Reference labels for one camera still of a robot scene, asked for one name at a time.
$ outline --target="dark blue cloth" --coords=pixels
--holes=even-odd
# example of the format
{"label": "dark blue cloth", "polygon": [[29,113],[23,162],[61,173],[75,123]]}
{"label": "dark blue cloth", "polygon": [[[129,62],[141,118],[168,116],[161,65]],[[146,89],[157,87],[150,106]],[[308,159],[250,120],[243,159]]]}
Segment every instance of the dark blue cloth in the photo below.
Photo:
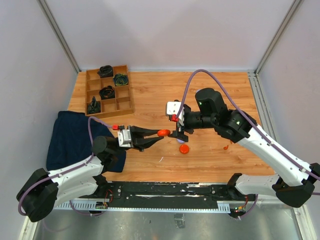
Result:
{"label": "dark blue cloth", "polygon": [[[55,120],[51,142],[46,158],[48,171],[57,170],[78,163],[91,155],[91,142],[88,132],[88,117],[84,113],[60,111]],[[91,120],[92,137],[113,137],[109,129]],[[117,156],[118,161],[110,172],[121,173],[126,162],[126,152]]]}

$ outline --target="wooden organizer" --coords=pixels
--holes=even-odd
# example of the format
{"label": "wooden organizer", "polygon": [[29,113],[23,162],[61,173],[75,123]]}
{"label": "wooden organizer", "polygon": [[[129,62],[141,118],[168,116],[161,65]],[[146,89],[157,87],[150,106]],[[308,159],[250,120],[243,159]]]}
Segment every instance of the wooden organizer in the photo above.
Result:
{"label": "wooden organizer", "polygon": [[[130,79],[128,85],[115,86],[113,77],[116,74],[125,74],[128,76],[127,65],[114,66],[113,76],[100,78],[98,75],[99,68],[86,71],[85,81],[85,115],[95,116],[99,119],[121,116],[134,113],[132,101]],[[115,98],[101,100],[99,91],[107,86],[114,87]],[[88,105],[91,103],[93,96],[101,105],[101,112],[87,114]]]}

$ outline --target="wooden tabletop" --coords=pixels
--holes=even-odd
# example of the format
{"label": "wooden tabletop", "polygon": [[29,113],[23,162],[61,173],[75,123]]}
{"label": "wooden tabletop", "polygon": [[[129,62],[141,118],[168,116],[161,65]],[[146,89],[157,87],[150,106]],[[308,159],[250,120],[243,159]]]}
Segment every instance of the wooden tabletop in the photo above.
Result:
{"label": "wooden tabletop", "polygon": [[[147,129],[175,129],[175,122],[165,116],[166,103],[181,100],[190,72],[130,72],[129,80],[135,112],[104,118],[108,124],[131,125]],[[259,122],[252,89],[246,72],[215,72],[238,106]],[[198,111],[198,89],[219,86],[205,73],[192,80],[186,104]],[[86,73],[80,72],[68,110],[85,112]],[[228,108],[234,109],[223,95]],[[179,152],[180,144],[165,137],[144,152],[127,151],[122,173],[107,172],[110,181],[206,182],[225,183],[234,173],[272,175],[274,171],[249,150],[217,135],[213,129],[196,129],[189,136],[188,154]]]}

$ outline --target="orange object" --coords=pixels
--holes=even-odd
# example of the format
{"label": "orange object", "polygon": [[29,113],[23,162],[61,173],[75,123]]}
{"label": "orange object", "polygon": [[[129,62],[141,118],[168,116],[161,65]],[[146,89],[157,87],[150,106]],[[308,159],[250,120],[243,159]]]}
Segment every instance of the orange object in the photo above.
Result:
{"label": "orange object", "polygon": [[170,130],[168,130],[168,129],[162,129],[162,130],[159,130],[159,131],[158,131],[158,136],[159,136],[159,137],[166,137],[166,136],[168,136],[170,133],[171,133]]}
{"label": "orange object", "polygon": [[180,150],[180,153],[182,154],[187,154],[190,150],[190,148],[188,147],[188,145],[186,144],[182,144],[180,147],[179,147],[179,150]]}

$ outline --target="white backdrop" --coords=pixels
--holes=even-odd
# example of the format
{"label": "white backdrop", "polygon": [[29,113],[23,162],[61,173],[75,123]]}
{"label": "white backdrop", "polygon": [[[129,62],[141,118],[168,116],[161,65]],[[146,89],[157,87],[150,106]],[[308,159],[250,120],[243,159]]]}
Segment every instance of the white backdrop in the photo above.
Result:
{"label": "white backdrop", "polygon": [[0,0],[0,23],[0,239],[16,240],[25,219],[17,193],[46,166],[77,75],[37,1]]}
{"label": "white backdrop", "polygon": [[[260,74],[278,141],[308,163],[320,163],[319,10],[318,0],[302,3]],[[320,238],[320,196],[307,206]]]}
{"label": "white backdrop", "polygon": [[255,69],[293,0],[47,0],[80,68]]}

